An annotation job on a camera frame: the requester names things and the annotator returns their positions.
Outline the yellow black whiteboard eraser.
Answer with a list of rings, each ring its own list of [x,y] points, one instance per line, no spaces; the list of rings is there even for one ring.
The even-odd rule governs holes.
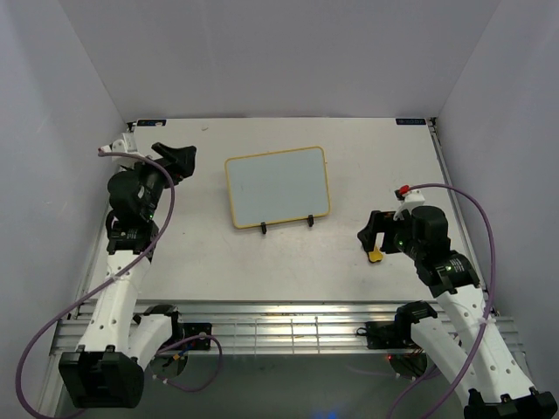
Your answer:
[[[367,252],[367,256],[371,264],[380,263],[383,260],[383,254],[376,246],[372,251]]]

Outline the yellow framed whiteboard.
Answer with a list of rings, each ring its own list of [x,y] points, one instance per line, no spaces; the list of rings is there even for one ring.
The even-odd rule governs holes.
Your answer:
[[[331,211],[325,150],[320,146],[229,158],[224,163],[237,229],[314,220]]]

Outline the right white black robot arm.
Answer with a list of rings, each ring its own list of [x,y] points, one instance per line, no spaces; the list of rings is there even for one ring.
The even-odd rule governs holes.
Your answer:
[[[551,418],[558,404],[539,391],[487,317],[480,280],[468,258],[451,247],[443,210],[419,206],[401,214],[374,210],[358,232],[366,251],[403,253],[452,323],[450,336],[425,301],[401,306],[394,320],[397,341],[418,345],[451,383],[466,418]]]

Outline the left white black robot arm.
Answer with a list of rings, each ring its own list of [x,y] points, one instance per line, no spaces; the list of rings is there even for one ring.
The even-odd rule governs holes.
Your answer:
[[[120,169],[107,183],[107,286],[96,293],[92,318],[76,348],[62,354],[59,372],[77,409],[132,409],[144,389],[144,372],[162,347],[179,347],[183,324],[172,305],[135,314],[141,284],[166,230],[154,216],[164,190],[193,175],[197,149],[152,145],[152,160],[107,146]]]

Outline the blue label sticker left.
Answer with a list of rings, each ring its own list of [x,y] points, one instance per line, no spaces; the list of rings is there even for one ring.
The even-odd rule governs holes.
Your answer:
[[[136,122],[137,127],[164,127],[166,125],[166,120],[156,120],[156,119],[149,119],[149,120],[138,120]]]

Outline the blue label sticker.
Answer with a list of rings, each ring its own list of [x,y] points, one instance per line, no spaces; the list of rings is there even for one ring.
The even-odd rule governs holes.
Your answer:
[[[398,126],[426,126],[427,122],[423,118],[395,118]]]
[[[156,119],[149,119],[149,120],[138,120],[136,122],[137,127],[164,127],[166,125],[166,120],[156,120]]]

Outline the blue label sticker right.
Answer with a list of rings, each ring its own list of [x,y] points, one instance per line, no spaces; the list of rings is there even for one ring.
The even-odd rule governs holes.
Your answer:
[[[395,118],[398,126],[426,126],[427,122],[423,118]]]

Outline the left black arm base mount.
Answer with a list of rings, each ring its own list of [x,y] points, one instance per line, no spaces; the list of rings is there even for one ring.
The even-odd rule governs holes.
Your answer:
[[[209,351],[213,325],[207,322],[178,323],[178,329],[165,341],[158,352],[163,351]]]

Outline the aluminium extrusion frame rail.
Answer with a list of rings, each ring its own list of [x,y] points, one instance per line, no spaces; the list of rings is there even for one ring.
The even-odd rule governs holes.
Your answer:
[[[368,350],[356,331],[365,322],[391,322],[408,301],[358,302],[226,302],[157,301],[140,299],[135,314],[157,304],[171,304],[184,323],[211,323],[225,355],[378,354]],[[75,349],[91,320],[94,301],[88,300],[56,325],[50,354]],[[510,316],[497,316],[503,340],[513,353],[524,345]]]

